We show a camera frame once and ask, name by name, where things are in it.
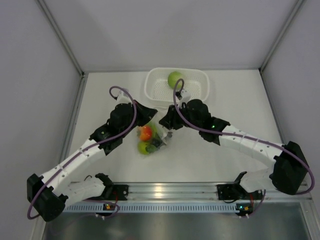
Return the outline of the orange red fake tomato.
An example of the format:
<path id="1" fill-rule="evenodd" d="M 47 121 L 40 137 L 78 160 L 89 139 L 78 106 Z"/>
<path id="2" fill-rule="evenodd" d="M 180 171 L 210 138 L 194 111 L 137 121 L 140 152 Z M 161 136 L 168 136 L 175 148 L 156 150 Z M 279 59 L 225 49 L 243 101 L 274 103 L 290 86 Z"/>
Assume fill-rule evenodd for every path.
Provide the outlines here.
<path id="1" fill-rule="evenodd" d="M 141 126 L 138 128 L 138 136 L 141 141 L 147 142 L 153 137 L 153 130 L 148 125 Z"/>

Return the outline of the pale green fake cabbage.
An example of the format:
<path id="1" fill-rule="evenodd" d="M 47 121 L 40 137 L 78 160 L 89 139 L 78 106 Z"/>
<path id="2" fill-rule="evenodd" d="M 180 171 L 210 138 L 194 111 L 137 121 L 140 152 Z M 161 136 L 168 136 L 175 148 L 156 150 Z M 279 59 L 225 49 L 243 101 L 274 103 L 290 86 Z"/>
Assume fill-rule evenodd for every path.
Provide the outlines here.
<path id="1" fill-rule="evenodd" d="M 179 71 L 171 72 L 167 77 L 168 85 L 173 89 L 179 79 L 185 79 L 185 76 Z"/>

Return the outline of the clear polka dot zip bag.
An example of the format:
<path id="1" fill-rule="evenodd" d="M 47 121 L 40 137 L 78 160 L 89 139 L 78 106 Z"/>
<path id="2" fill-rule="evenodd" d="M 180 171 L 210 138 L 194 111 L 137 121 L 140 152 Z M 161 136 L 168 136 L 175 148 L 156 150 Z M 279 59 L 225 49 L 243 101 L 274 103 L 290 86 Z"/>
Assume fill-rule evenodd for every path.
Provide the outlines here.
<path id="1" fill-rule="evenodd" d="M 171 141 L 173 132 L 159 124 L 163 116 L 163 113 L 157 113 L 148 123 L 137 127 L 137 150 L 140 154 L 151 155 Z"/>

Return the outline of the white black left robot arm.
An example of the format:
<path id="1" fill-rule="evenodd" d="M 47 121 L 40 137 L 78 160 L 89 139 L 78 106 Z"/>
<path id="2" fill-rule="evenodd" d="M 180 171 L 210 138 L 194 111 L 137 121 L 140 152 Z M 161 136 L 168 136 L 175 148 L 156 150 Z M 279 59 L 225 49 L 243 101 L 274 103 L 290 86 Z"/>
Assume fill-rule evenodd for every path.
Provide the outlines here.
<path id="1" fill-rule="evenodd" d="M 119 103 L 111 111 L 105 124 L 98 127 L 68 158 L 42 175 L 32 174 L 26 181 L 27 211 L 31 210 L 45 222 L 56 219 L 66 207 L 90 198 L 109 199 L 113 194 L 113 182 L 109 176 L 97 173 L 89 180 L 76 181 L 76 177 L 90 165 L 106 157 L 123 143 L 123 139 L 135 128 L 150 122 L 158 113 L 137 101 Z"/>

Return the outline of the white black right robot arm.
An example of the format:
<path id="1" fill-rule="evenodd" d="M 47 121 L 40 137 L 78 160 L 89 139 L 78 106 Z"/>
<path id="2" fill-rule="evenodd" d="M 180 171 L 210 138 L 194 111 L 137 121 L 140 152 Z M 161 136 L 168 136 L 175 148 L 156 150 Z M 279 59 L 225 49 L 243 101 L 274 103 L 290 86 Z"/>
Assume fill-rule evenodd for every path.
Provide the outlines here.
<path id="1" fill-rule="evenodd" d="M 233 192 L 240 199 L 258 190 L 275 189 L 287 195 L 299 195 L 309 165 L 301 147 L 257 139 L 231 125 L 228 121 L 210 114 L 206 104 L 199 99 L 170 105 L 159 124 L 168 130 L 182 127 L 197 130 L 207 142 L 239 151 L 266 166 L 255 172 L 243 171 L 236 178 Z"/>

